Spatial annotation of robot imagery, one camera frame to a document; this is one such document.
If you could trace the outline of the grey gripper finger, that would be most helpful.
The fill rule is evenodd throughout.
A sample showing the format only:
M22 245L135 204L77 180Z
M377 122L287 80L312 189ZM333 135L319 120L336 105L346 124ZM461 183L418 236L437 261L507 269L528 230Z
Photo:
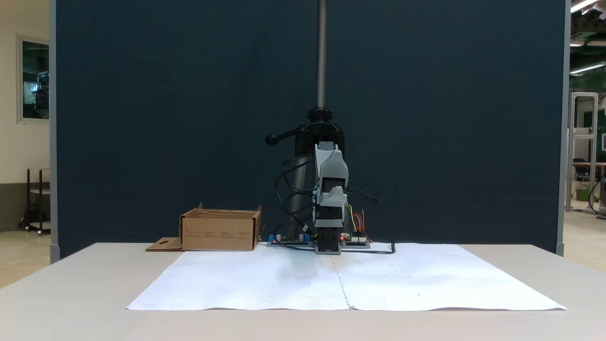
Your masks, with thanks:
M334 142L318 142L314 149L318 177L348 177L349 170L342 150Z

